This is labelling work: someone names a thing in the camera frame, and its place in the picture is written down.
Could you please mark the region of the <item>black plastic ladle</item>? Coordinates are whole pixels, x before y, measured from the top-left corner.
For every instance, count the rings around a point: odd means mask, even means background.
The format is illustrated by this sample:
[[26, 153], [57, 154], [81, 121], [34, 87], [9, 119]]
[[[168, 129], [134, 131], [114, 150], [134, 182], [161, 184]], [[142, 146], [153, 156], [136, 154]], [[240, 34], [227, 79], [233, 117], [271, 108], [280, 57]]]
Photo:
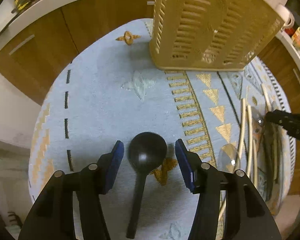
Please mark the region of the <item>black plastic ladle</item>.
[[130, 142], [128, 160], [136, 172], [136, 181], [132, 211], [126, 232], [128, 239], [134, 239], [136, 235], [146, 178], [163, 163], [166, 154], [167, 144], [163, 137], [156, 133], [140, 133]]

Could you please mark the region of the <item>white electric kettle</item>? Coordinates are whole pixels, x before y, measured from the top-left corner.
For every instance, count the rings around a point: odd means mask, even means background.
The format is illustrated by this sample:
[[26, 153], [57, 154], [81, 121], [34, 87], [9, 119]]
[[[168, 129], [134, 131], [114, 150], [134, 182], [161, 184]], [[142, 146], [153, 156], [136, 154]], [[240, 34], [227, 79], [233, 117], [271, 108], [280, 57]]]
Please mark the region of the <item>white electric kettle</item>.
[[295, 18], [287, 7], [282, 4], [278, 4], [275, 8], [275, 11], [283, 19], [282, 29], [289, 29], [293, 27]]

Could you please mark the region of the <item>yellow oil bottle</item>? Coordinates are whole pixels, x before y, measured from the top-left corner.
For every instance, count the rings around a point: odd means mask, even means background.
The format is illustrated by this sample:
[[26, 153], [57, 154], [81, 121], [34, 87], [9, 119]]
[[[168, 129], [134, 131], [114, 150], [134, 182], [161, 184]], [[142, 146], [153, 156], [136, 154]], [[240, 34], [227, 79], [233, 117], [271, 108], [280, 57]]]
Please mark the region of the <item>yellow oil bottle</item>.
[[292, 44], [297, 50], [300, 50], [300, 27], [297, 28], [292, 36]]

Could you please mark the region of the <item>blue patterned table mat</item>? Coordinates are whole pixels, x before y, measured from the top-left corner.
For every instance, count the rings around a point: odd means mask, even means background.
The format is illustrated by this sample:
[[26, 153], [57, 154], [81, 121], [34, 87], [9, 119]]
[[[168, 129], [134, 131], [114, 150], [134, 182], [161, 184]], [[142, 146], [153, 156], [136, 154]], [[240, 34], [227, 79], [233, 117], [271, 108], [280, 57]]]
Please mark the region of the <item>blue patterned table mat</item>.
[[[219, 151], [239, 144], [241, 99], [262, 115], [290, 111], [266, 65], [254, 58], [242, 72], [164, 72], [149, 53], [151, 19], [134, 20], [81, 52], [55, 79], [35, 125], [29, 192], [36, 200], [51, 175], [78, 172], [128, 146], [139, 133], [162, 136], [166, 159], [147, 176], [136, 239], [187, 239], [198, 196], [185, 186], [174, 144], [182, 139], [202, 161], [217, 167]], [[278, 132], [278, 174], [266, 203], [278, 213], [295, 165], [296, 142]]]

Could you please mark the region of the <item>wooden kitchen cabinets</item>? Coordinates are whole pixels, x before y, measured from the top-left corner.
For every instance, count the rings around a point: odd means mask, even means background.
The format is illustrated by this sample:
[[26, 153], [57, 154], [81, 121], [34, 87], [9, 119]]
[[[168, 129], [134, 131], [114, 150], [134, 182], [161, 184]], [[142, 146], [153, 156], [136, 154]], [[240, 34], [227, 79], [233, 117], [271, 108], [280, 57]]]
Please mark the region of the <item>wooden kitchen cabinets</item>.
[[[124, 14], [110, 32], [134, 20], [147, 19], [146, 0], [124, 0], [107, 8]], [[24, 29], [0, 52], [0, 73], [41, 108], [55, 79], [87, 49], [76, 48], [66, 25], [69, 18], [67, 9], [56, 9]]]

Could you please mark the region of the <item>cream chopstick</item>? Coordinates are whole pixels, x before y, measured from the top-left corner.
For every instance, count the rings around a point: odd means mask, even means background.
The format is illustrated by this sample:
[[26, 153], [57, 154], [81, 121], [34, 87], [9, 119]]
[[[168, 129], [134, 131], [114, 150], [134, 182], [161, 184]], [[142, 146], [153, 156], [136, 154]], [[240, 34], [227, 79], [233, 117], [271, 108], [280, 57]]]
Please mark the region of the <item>cream chopstick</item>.
[[250, 105], [247, 105], [247, 114], [248, 114], [248, 162], [247, 162], [246, 174], [250, 178], [252, 160], [253, 160], [253, 124], [252, 124], [252, 110]]
[[258, 186], [258, 166], [257, 166], [257, 149], [256, 140], [253, 139], [253, 184], [257, 188]]
[[244, 136], [245, 136], [246, 106], [247, 106], [246, 99], [242, 98], [241, 99], [241, 126], [240, 126], [239, 145], [237, 151], [235, 170], [240, 169], [241, 166], [241, 157], [243, 153]]

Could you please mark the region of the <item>beige plastic utensil basket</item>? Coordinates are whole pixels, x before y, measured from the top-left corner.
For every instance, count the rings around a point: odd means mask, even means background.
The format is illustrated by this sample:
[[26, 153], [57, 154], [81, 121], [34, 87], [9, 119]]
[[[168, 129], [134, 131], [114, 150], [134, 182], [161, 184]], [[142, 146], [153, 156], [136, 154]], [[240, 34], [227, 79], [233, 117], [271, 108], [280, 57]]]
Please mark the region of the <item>beige plastic utensil basket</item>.
[[154, 0], [150, 54], [162, 70], [242, 71], [281, 30], [265, 0]]

